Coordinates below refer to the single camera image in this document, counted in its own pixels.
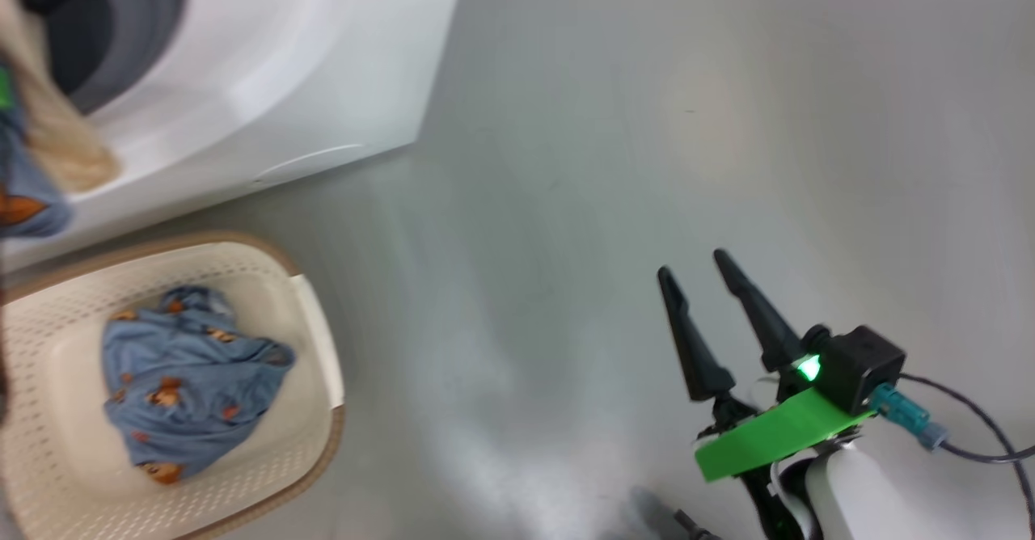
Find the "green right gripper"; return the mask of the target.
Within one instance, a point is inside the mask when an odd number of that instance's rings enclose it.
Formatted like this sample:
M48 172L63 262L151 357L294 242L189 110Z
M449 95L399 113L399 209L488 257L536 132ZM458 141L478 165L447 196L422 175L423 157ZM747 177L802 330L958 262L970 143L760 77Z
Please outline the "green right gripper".
M760 344L766 371L792 366L805 346L783 314L755 286L724 249L712 253L728 292L741 304ZM729 393L736 382L718 364L689 314L689 301L670 268L657 283L687 393L696 403L712 400L713 423L694 442L694 462L703 481L734 479L748 492L766 540L823 540L812 500L783 483L780 463L799 452L839 441L873 417L851 416L815 389L759 411Z

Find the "cream and blue printed garment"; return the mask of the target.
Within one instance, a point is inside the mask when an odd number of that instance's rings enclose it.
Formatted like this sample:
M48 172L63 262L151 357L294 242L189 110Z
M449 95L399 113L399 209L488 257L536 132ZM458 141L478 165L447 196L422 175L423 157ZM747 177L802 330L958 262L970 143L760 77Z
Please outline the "cream and blue printed garment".
M0 112L0 239L55 237L73 220L66 194L108 185L121 164L49 76L21 0L0 0L0 67L12 87Z

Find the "blue bear-print garment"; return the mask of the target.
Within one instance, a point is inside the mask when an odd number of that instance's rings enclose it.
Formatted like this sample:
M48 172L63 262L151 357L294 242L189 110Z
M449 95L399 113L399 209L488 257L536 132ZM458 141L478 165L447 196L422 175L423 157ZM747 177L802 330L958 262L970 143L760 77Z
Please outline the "blue bear-print garment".
M291 346L240 331L218 290L181 284L107 321L103 411L134 467L171 486L254 433L296 360Z

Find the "grey rubber door gasket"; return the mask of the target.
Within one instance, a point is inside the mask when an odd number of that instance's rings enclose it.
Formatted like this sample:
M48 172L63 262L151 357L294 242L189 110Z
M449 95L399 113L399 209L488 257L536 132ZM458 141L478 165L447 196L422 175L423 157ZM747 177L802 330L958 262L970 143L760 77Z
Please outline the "grey rubber door gasket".
M142 80L176 34L186 0L22 0L40 17L49 72L79 112L110 104Z

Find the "white front-load washing machine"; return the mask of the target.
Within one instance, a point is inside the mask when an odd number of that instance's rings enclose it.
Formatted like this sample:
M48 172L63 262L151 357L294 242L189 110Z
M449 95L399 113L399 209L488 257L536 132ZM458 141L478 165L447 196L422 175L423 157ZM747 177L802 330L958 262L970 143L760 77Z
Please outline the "white front-load washing machine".
M7 239L0 264L25 270L256 192L256 175L318 150L364 145L368 158L410 145L456 1L186 0L150 71L82 113L118 179L67 194L71 223Z

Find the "round white filter cover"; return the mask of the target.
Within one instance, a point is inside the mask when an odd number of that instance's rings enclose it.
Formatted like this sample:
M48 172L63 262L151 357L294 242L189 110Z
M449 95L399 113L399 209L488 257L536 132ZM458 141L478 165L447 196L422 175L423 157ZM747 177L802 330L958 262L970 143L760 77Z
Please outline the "round white filter cover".
M252 180L252 187L270 188L292 180L308 178L323 171L332 171L334 168L362 160L367 157L367 152L369 150L364 145L346 145L318 150L267 168Z

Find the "cream perforated laundry basket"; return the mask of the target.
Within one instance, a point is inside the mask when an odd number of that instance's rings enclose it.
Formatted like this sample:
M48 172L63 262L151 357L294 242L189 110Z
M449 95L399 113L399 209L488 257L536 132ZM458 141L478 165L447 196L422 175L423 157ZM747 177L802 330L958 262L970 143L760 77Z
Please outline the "cream perforated laundry basket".
M101 331L179 284L223 292L244 333L291 346L296 363L242 445L165 486L134 469L106 419ZM190 234L67 264L16 284L0 314L5 538L218 540L307 491L339 449L344 383L320 301L287 254L252 235Z

